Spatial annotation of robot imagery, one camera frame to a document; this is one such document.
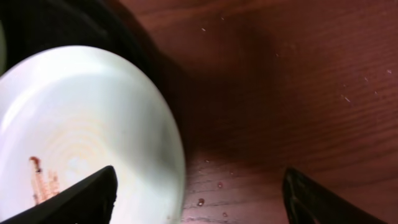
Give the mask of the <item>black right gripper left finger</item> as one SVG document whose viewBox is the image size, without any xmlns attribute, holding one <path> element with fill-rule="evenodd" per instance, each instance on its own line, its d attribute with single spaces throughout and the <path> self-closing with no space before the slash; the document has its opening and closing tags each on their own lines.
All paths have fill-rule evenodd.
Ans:
<svg viewBox="0 0 398 224">
<path fill-rule="evenodd" d="M 109 224 L 118 180 L 113 166 L 105 166 L 51 199 L 2 224 Z"/>
</svg>

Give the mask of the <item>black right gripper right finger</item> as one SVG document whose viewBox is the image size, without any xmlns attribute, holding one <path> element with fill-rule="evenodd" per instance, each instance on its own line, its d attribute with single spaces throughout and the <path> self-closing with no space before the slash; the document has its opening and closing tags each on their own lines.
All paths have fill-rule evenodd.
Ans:
<svg viewBox="0 0 398 224">
<path fill-rule="evenodd" d="M 285 171 L 282 193 L 290 224 L 385 224 L 292 167 Z"/>
</svg>

